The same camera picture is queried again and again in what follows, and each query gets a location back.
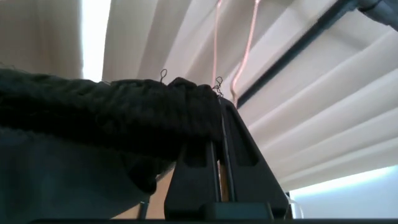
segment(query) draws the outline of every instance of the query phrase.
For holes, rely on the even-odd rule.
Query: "white wall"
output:
[[[398,166],[293,190],[304,218],[398,218]],[[294,217],[300,218],[298,206]]]

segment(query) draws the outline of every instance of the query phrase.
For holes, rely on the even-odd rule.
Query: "curtain fold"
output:
[[[92,8],[82,7],[86,2]],[[334,2],[262,0],[238,94]],[[165,83],[176,77],[211,83],[216,0],[112,0],[109,12],[95,11],[96,4],[0,2],[0,62],[96,82],[160,80],[166,68]],[[221,6],[217,76],[227,99],[253,6],[235,0]],[[89,12],[102,19],[84,20]],[[85,32],[92,43],[85,44]],[[397,43],[396,31],[349,12],[239,109],[285,190],[398,164]]]

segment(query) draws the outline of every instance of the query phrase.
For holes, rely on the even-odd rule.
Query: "loose thread loop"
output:
[[[223,77],[217,77],[215,79],[215,82],[217,82],[217,85],[215,85],[212,89],[216,90],[218,96],[224,97],[224,94],[221,92],[221,84],[223,82]]]
[[[167,69],[163,68],[162,71],[160,71],[160,82],[163,83],[163,79],[167,76]]]

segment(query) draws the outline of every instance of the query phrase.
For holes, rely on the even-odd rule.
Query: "dark gray fabric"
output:
[[[0,223],[111,218],[147,197],[127,175],[132,155],[7,128],[0,150]]]

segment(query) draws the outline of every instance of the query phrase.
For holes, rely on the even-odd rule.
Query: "black fabric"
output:
[[[217,95],[177,78],[95,83],[0,69],[0,223],[111,218],[191,139],[221,140]]]

